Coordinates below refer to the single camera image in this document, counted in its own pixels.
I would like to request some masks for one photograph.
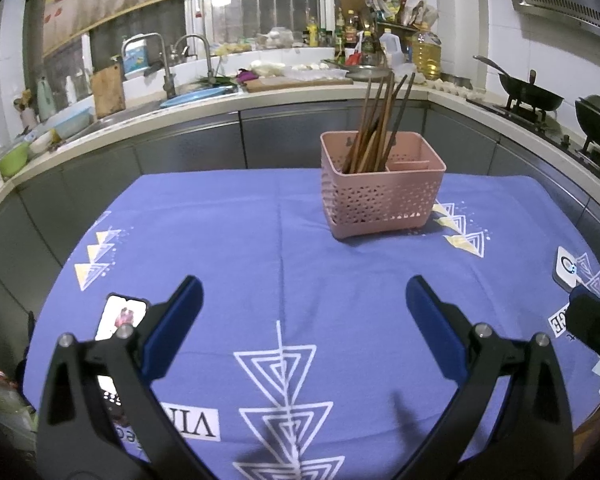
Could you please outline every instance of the chopsticks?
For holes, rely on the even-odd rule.
[[[407,76],[404,76],[400,86],[404,83],[404,80],[407,79]],[[411,94],[411,88],[413,88],[413,81],[416,79],[416,73],[411,74],[411,78],[409,79],[409,86],[407,86],[407,91],[402,99],[402,103],[400,104],[400,111],[398,112],[398,116],[395,118],[394,130],[391,132],[391,136],[389,137],[389,142],[384,149],[384,155],[378,164],[378,169],[376,171],[384,171],[384,167],[386,166],[387,161],[389,160],[389,153],[391,152],[391,148],[395,142],[395,136],[398,134],[398,128],[400,127],[400,122],[402,121],[402,116],[404,115],[404,109],[407,107],[407,101],[409,99],[409,95]]]
[[[365,101],[362,108],[360,127],[356,133],[356,138],[347,153],[342,169],[340,170],[342,173],[351,174],[384,171],[389,152],[391,151],[391,146],[395,142],[395,136],[400,121],[402,120],[402,115],[404,114],[406,101],[411,93],[414,77],[415,73],[411,76],[407,93],[400,106],[394,130],[391,132],[388,139],[387,127],[389,125],[391,112],[398,97],[398,92],[404,85],[407,76],[403,77],[400,84],[396,86],[395,76],[391,73],[386,82],[384,97],[382,97],[381,100],[382,88],[385,84],[385,78],[382,78],[378,85],[376,97],[373,99],[371,106],[369,99],[371,95],[371,79],[369,78],[366,87]]]

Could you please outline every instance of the white bowl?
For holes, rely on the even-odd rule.
[[[45,153],[46,150],[51,146],[51,142],[53,141],[53,133],[51,130],[40,135],[36,140],[34,140],[29,145],[29,155],[32,158],[36,155],[40,155],[40,153]]]

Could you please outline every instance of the blue basin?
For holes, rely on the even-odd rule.
[[[182,105],[184,103],[192,103],[193,101],[200,101],[202,99],[209,99],[210,97],[216,97],[222,94],[226,94],[233,90],[232,86],[220,86],[218,88],[205,88],[203,90],[194,90],[187,94],[179,95],[173,99],[169,99],[160,105],[160,108],[169,108],[172,106]]]

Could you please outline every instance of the gas stove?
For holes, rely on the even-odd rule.
[[[589,140],[584,145],[580,145],[577,140],[571,139],[568,134],[563,132],[557,121],[548,118],[544,110],[535,110],[519,103],[512,104],[511,100],[509,100],[507,106],[473,99],[467,99],[467,102],[488,110],[541,137],[541,139],[576,160],[581,166],[587,168],[600,180],[600,147]]]

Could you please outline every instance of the kitchen sink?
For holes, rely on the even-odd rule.
[[[100,130],[108,128],[109,126],[113,126],[114,124],[119,124],[123,121],[128,121],[129,119],[155,112],[156,110],[160,109],[160,104],[162,104],[162,102],[163,101],[152,101],[144,105],[127,108],[126,110],[122,110],[120,112],[116,112],[115,114],[111,114],[110,116],[99,119],[87,126],[85,129],[76,133],[74,136],[69,137],[65,141],[65,144],[73,142],[74,140],[80,139],[81,137],[85,137],[89,134],[99,132]]]

